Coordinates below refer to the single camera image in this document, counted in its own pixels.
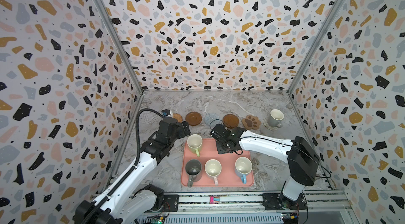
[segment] blue mug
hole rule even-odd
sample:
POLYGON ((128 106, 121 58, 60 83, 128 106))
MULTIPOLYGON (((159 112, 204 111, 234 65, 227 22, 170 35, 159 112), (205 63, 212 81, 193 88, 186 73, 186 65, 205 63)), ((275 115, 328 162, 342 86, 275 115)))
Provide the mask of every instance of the blue mug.
POLYGON ((246 157, 239 157, 235 161, 235 174, 246 184, 246 176, 252 171, 252 162, 246 157))

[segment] blue mug handle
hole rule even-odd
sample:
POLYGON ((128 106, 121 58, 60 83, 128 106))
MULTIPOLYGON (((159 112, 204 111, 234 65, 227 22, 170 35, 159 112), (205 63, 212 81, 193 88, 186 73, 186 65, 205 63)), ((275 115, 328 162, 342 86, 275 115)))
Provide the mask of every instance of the blue mug handle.
POLYGON ((242 179, 243 184, 246 184, 246 175, 243 175, 243 177, 241 177, 240 179, 242 179))

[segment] gray mug handle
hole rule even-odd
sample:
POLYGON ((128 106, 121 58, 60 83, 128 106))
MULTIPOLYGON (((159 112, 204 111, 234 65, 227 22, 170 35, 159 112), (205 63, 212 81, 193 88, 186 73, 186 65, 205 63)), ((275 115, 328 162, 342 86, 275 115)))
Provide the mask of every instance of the gray mug handle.
POLYGON ((191 187, 191 186, 193 186, 193 177, 192 177, 192 176, 188 176, 187 187, 191 187))

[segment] wall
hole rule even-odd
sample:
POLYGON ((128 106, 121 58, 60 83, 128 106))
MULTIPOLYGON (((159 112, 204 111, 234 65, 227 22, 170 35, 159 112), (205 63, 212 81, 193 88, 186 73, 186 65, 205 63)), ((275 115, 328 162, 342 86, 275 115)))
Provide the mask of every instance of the wall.
POLYGON ((347 0, 292 92, 362 223, 405 216, 404 9, 405 0, 347 0))
POLYGON ((286 89, 335 0, 104 0, 144 89, 286 89))
POLYGON ((73 223, 106 183, 132 83, 92 0, 0 4, 0 223, 73 223))

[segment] vented metal panel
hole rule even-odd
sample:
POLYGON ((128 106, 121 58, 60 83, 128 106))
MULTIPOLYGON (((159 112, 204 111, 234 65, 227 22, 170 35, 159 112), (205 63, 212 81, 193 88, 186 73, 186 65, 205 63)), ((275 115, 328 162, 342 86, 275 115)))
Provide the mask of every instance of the vented metal panel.
MULTIPOLYGON (((170 214, 166 218, 165 224, 189 224, 189 223, 205 223, 205 224, 263 224, 263 223, 278 223, 282 224, 280 213, 241 213, 241 214, 170 214)), ((157 223, 153 219, 139 219, 140 224, 157 223)))

